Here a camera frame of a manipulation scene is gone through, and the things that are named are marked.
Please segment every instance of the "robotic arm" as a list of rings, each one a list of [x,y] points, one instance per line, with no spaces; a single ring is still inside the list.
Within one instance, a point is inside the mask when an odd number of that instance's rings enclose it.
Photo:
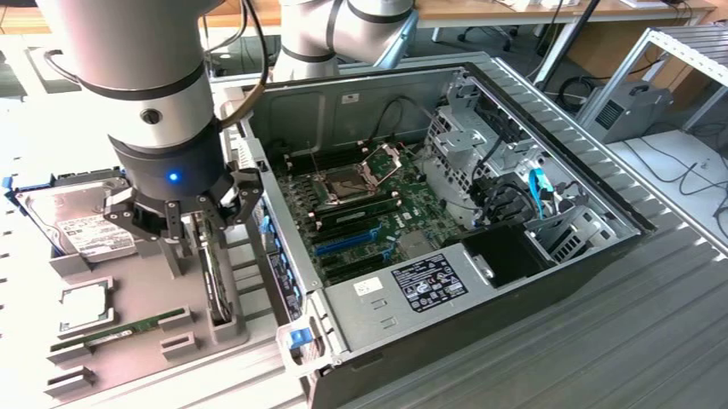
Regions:
[[[279,0],[275,81],[337,74],[336,54],[389,69],[417,24],[412,0]]]
[[[242,2],[264,49],[250,0]],[[263,186],[256,169],[225,164],[218,132],[249,110],[267,69],[241,106],[218,119],[196,23],[218,0],[37,3],[75,63],[77,72],[63,76],[88,95],[130,182],[106,198],[104,218],[145,240],[178,243],[185,255],[192,245],[209,283],[214,320],[228,322],[225,294],[214,290],[221,288],[214,237],[246,221]],[[276,80],[333,75],[335,53],[395,66],[417,20],[412,0],[280,3]]]
[[[184,215],[214,230],[242,223],[261,185],[256,170],[224,163],[196,25],[217,1],[37,3],[132,185],[106,200],[105,219],[146,240],[182,241]]]

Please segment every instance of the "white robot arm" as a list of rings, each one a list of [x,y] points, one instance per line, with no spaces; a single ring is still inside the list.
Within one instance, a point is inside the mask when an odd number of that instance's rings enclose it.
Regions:
[[[337,74],[336,54],[393,68],[416,29],[412,5],[412,0],[280,0],[280,54],[272,79]]]

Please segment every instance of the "power supply label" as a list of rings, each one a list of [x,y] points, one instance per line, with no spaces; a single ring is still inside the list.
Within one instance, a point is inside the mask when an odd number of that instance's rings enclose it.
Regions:
[[[467,294],[441,254],[397,268],[391,274],[411,309],[417,313]]]

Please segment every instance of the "power cable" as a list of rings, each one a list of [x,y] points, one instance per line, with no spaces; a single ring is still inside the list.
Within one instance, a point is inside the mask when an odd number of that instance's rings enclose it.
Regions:
[[[563,4],[563,0],[558,0],[558,6],[555,6],[555,12],[554,12],[554,15],[550,18],[550,23],[547,24],[546,32],[543,33],[543,35],[540,36],[540,38],[539,38],[539,40],[538,40],[538,42],[535,44],[535,50],[532,51],[531,58],[528,59],[527,64],[524,66],[531,66],[532,57],[538,53],[538,49],[539,49],[540,45],[543,44],[543,40],[547,37],[547,32],[552,28],[554,29],[554,35],[551,37],[550,44],[547,45],[546,54],[543,55],[543,58],[540,59],[540,62],[538,64],[538,66],[535,67],[535,69],[524,76],[526,78],[528,78],[540,69],[540,67],[543,66],[543,61],[546,60],[547,53],[550,52],[551,48],[554,47],[555,34],[558,33],[558,28],[555,27],[554,23],[555,23],[555,17],[558,16],[558,11],[560,11],[562,4]]]
[[[679,191],[681,195],[690,196],[690,195],[697,194],[697,193],[699,193],[699,192],[702,192],[702,191],[705,191],[705,190],[707,190],[710,188],[721,188],[722,190],[725,190],[725,198],[723,198],[722,202],[719,203],[719,205],[717,206],[717,209],[715,209],[715,211],[713,213],[713,218],[715,219],[715,225],[717,225],[717,228],[718,228],[721,234],[728,239],[728,234],[725,233],[723,226],[722,226],[721,220],[719,220],[719,215],[723,212],[728,211],[728,207],[723,206],[725,202],[728,201],[728,180],[726,181],[719,181],[718,183],[714,183],[710,179],[707,179],[705,176],[702,176],[699,173],[697,173],[694,171],[694,166],[697,165],[697,162],[687,166],[685,164],[685,162],[682,162],[674,155],[671,155],[671,154],[666,153],[665,151],[662,151],[661,149],[658,149],[642,137],[638,137],[637,139],[639,139],[642,141],[642,143],[645,143],[645,145],[647,145],[647,147],[650,149],[653,149],[655,152],[661,153],[667,158],[671,158],[675,162],[679,163],[679,165],[682,167],[685,167],[686,171],[678,177],[675,177],[673,179],[663,178],[663,177],[658,176],[654,169],[649,166],[647,162],[645,161],[645,159],[639,156],[637,151],[631,148],[630,144],[626,143],[626,141],[622,142],[626,145],[626,147],[629,148],[629,150],[631,151],[631,153],[634,154],[634,156],[637,157],[637,160],[647,167],[649,173],[651,173],[651,175],[654,176],[654,178],[658,181],[662,181],[665,183],[673,183],[674,181],[679,181],[678,191]],[[721,160],[723,161],[723,165],[726,166],[726,169],[728,169],[728,164],[725,163],[722,155],[721,155]],[[686,192],[685,189],[683,189],[683,183],[685,183],[685,179],[686,179],[686,177],[687,177],[687,175],[690,173],[697,175],[707,183],[707,185],[705,187],[701,187],[701,188],[693,190],[691,192]]]
[[[540,58],[540,62],[539,64],[535,66],[535,68],[532,69],[532,71],[524,76],[526,78],[528,78],[535,72],[538,72],[538,70],[540,69],[540,67],[543,66],[543,64],[546,63],[546,57],[547,57],[547,53],[550,53],[550,50],[551,48],[554,48],[554,44],[555,44],[555,34],[558,33],[558,28],[555,27],[555,17],[558,16],[558,11],[560,10],[560,5],[563,4],[563,0],[558,0],[558,5],[555,6],[555,12],[554,12],[554,16],[550,18],[550,24],[547,26],[547,29],[550,30],[551,27],[554,27],[554,34],[552,34],[552,37],[550,39],[550,44],[547,45],[547,50],[546,50],[546,54],[543,55],[543,58]],[[543,37],[540,37],[540,41],[538,41],[538,43],[540,44],[543,38],[546,37],[546,33],[543,33]]]
[[[240,26],[237,28],[237,31],[234,34],[228,37],[220,44],[217,44],[213,47],[208,47],[205,49],[206,53],[210,53],[216,49],[221,49],[222,47],[226,47],[230,45],[234,41],[237,41],[237,38],[241,37],[241,34],[245,32],[245,28],[248,27],[248,9],[245,7],[244,0],[240,0]]]
[[[53,61],[53,57],[55,55],[62,55],[63,52],[59,49],[49,49],[42,53],[42,59],[45,60],[45,63],[50,67],[50,69],[57,72],[57,74],[65,78],[71,83],[78,83],[78,77],[75,77],[73,74],[70,74],[63,68],[59,67],[58,64]]]
[[[252,18],[252,23],[254,25],[257,40],[260,42],[260,55],[261,55],[261,57],[260,57],[260,65],[261,65],[261,67],[260,67],[260,78],[257,79],[257,84],[254,85],[254,87],[249,91],[249,93],[248,93],[244,101],[241,102],[240,106],[237,107],[237,109],[234,109],[234,111],[225,118],[222,118],[218,121],[221,129],[224,129],[224,128],[229,127],[229,126],[233,126],[234,123],[238,122],[241,120],[241,118],[245,116],[249,109],[252,109],[252,105],[254,104],[256,99],[263,94],[264,85],[267,84],[267,81],[268,81],[268,68],[269,68],[269,65],[268,65],[268,59],[265,58],[265,56],[268,55],[268,50],[267,50],[267,45],[264,43],[263,28],[260,26],[260,20],[257,19],[257,14],[256,14],[254,8],[252,7],[252,3],[249,2],[249,0],[242,0],[242,1],[245,2],[245,6],[246,6],[246,9],[248,9],[248,12],[249,12],[249,17]]]

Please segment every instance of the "black cable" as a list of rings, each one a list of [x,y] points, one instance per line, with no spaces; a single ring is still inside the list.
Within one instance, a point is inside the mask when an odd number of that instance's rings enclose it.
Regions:
[[[649,64],[646,64],[642,68],[630,71],[626,75],[635,74],[638,72],[645,71],[647,68],[650,68],[654,64],[657,64],[662,59],[657,59],[651,61]],[[594,83],[595,80],[603,80],[610,79],[611,77],[590,77],[586,75],[578,76],[578,77],[570,77],[563,80],[560,83],[560,87],[558,87],[558,93],[555,95],[555,103],[560,108],[566,110],[566,112],[576,112],[578,109],[580,109],[580,104],[574,104],[571,102],[566,101],[566,89],[574,85],[574,84],[582,84],[586,87],[587,94],[591,94],[591,91],[596,87],[596,84]]]
[[[538,42],[535,43],[535,49],[532,50],[531,58],[527,59],[527,64],[524,64],[524,67],[526,67],[524,71],[526,72],[530,72],[528,70],[531,69],[532,57],[535,57],[535,55],[538,54],[538,49],[540,48],[540,45],[543,44],[543,40],[546,39],[551,28],[554,28],[554,30],[558,31],[558,29],[555,28],[554,23],[555,23],[555,17],[558,16],[558,12],[560,11],[560,5],[562,4],[563,4],[563,0],[558,0],[558,6],[555,6],[555,12],[554,12],[554,15],[550,18],[550,23],[547,23],[547,29],[543,32],[543,34],[540,35],[540,38],[538,39]],[[551,45],[552,45],[554,40],[555,40],[555,34],[554,34],[554,38],[551,39]]]
[[[558,5],[555,6],[555,12],[554,12],[554,16],[551,17],[550,19],[550,25],[555,27],[554,25],[554,21],[555,21],[555,16],[558,15],[558,11],[560,10],[560,6],[563,4],[563,0],[558,0]],[[532,69],[532,71],[530,71],[526,75],[524,75],[524,78],[528,78],[534,73],[536,73],[539,71],[539,69],[543,67],[543,64],[546,63],[546,56],[547,56],[547,53],[550,53],[550,50],[554,48],[554,44],[555,44],[555,35],[558,33],[558,29],[554,28],[554,36],[551,37],[550,39],[550,44],[547,45],[547,49],[546,49],[546,54],[543,55],[543,58],[540,59],[540,62],[539,64],[535,66],[535,68]]]
[[[428,113],[428,111],[425,110],[425,108],[421,106],[421,104],[419,104],[419,102],[413,101],[411,98],[408,98],[408,96],[405,95],[397,95],[395,96],[391,100],[387,101],[387,104],[384,104],[384,107],[383,109],[380,110],[379,112],[379,117],[376,118],[376,125],[373,126],[373,129],[371,130],[371,133],[368,135],[368,138],[365,138],[365,142],[364,142],[364,145],[368,145],[371,144],[371,142],[373,141],[373,138],[376,137],[376,134],[379,133],[379,128],[380,128],[380,125],[381,125],[381,120],[384,119],[384,115],[387,114],[387,111],[388,111],[388,108],[395,104],[397,103],[399,104],[399,107],[400,107],[400,111],[399,111],[399,118],[396,119],[396,122],[393,123],[393,128],[392,128],[392,132],[396,130],[396,127],[399,126],[399,123],[401,122],[401,116],[403,116],[403,105],[401,105],[401,101],[407,101],[413,107],[416,107],[419,109],[419,111],[421,111],[421,113],[429,118],[432,119],[432,115]]]
[[[486,164],[487,160],[494,155],[495,149],[498,149],[498,146],[500,145],[500,143],[502,143],[502,135],[498,135],[498,139],[495,139],[495,143],[492,144],[492,147],[487,151],[486,156],[483,156],[479,159],[479,161],[475,163],[475,166],[472,166],[472,172],[470,173],[470,183],[475,181],[475,172],[482,167],[482,165]]]
[[[249,55],[248,42],[245,41],[244,37],[241,38],[241,43],[242,43],[242,47],[245,48],[245,55],[248,56],[249,64],[254,65],[254,60],[252,60],[252,55]]]
[[[723,225],[719,223],[719,215],[725,211],[728,211],[728,206],[725,206],[725,202],[728,202],[728,189],[725,189],[723,201],[719,202],[719,205],[717,206],[715,212],[713,213],[713,217],[715,218],[715,224],[717,224],[717,228],[719,230],[719,233],[722,233],[723,236],[728,237],[728,233],[723,230]]]
[[[707,190],[709,188],[721,188],[725,190],[725,198],[723,198],[723,201],[719,203],[719,205],[717,206],[717,209],[715,209],[715,212],[713,213],[713,217],[715,219],[715,225],[717,225],[717,228],[719,229],[719,233],[722,233],[722,235],[725,236],[725,238],[728,238],[728,234],[725,234],[725,231],[723,231],[723,227],[721,225],[721,222],[719,222],[719,215],[728,211],[728,207],[723,207],[723,204],[725,202],[728,201],[728,185],[725,187],[721,187],[719,185],[723,185],[723,184],[728,184],[728,181],[719,181],[718,183],[713,183],[713,181],[710,179],[707,179],[705,176],[702,176],[699,173],[697,173],[694,171],[694,166],[697,165],[697,162],[693,163],[690,166],[687,166],[685,164],[685,162],[682,162],[678,158],[674,157],[674,155],[666,153],[665,151],[662,151],[661,149],[657,149],[657,147],[654,147],[642,137],[638,138],[643,143],[645,145],[647,145],[647,147],[650,147],[654,151],[657,151],[658,153],[661,153],[662,155],[665,155],[667,158],[671,158],[674,161],[677,161],[685,168],[686,168],[686,171],[685,173],[682,173],[675,179],[663,179],[662,177],[659,177],[654,170],[651,169],[651,167],[647,165],[647,163],[645,162],[643,158],[637,154],[637,152],[634,151],[634,149],[630,147],[629,143],[626,143],[626,141],[623,141],[623,144],[626,145],[626,147],[629,148],[629,150],[631,151],[631,153],[634,154],[634,156],[637,157],[637,159],[639,160],[639,162],[647,167],[647,170],[649,172],[651,173],[651,175],[657,178],[657,180],[662,181],[662,182],[666,182],[666,183],[670,183],[670,182],[674,182],[677,180],[679,180],[679,185],[678,185],[678,191],[679,191],[679,194],[682,194],[683,196],[689,196],[691,194],[695,194],[698,192],[702,192],[705,190]],[[693,173],[694,175],[697,175],[706,183],[707,183],[707,186],[697,189],[697,190],[693,190],[691,192],[685,192],[682,186],[683,186],[683,183],[685,183],[685,179],[686,179],[686,176]]]
[[[531,208],[532,214],[538,215],[535,204],[532,202],[532,196],[518,185],[514,185],[512,183],[507,182],[495,188],[495,193],[490,195],[490,197],[487,198],[487,202],[483,204],[483,207],[482,207],[483,212],[480,215],[480,220],[483,217],[487,217],[490,204],[492,203],[494,198],[498,196],[498,190],[500,190],[502,187],[511,189],[518,195],[523,197],[524,202],[527,203],[527,206]]]
[[[249,0],[244,0],[245,5],[248,6],[248,12],[249,17],[252,18],[252,23],[254,25],[254,33],[257,35],[257,40],[260,41],[260,85],[265,85],[268,82],[268,68],[269,63],[267,59],[268,55],[268,48],[267,44],[264,43],[264,35],[263,35],[263,28],[260,27],[260,20],[257,19],[257,13],[254,12],[254,9],[252,7],[252,4],[249,3]]]
[[[62,69],[55,62],[53,61],[53,57],[55,55],[62,55],[63,52],[59,49],[49,49],[42,53],[42,59],[45,60],[45,63],[50,67],[50,69],[59,74],[62,78],[65,78],[71,83],[78,83],[78,77],[75,77],[73,74],[70,74],[65,69]]]
[[[651,173],[651,176],[654,176],[657,178],[658,181],[663,182],[663,183],[673,183],[674,181],[678,181],[679,179],[685,178],[686,174],[690,173],[693,171],[693,167],[695,164],[693,164],[693,166],[689,167],[687,171],[682,174],[679,174],[679,176],[677,176],[674,179],[665,179],[662,178],[659,175],[657,175],[657,172],[654,169],[651,169],[651,166],[649,166],[647,162],[645,161],[645,159],[639,156],[639,154],[637,153],[637,151],[634,150],[634,148],[631,147],[631,145],[629,143],[626,143],[626,141],[622,141],[622,143],[625,144],[625,146],[627,147],[627,149],[631,151],[631,153],[634,154],[634,156],[637,157],[637,159],[639,160],[641,164],[643,164],[646,167],[647,167],[647,170],[649,170],[649,173]]]
[[[238,44],[240,44],[240,53],[237,54],[240,56],[240,67],[241,67],[241,73],[245,73],[245,57],[241,56],[241,37],[238,38]]]

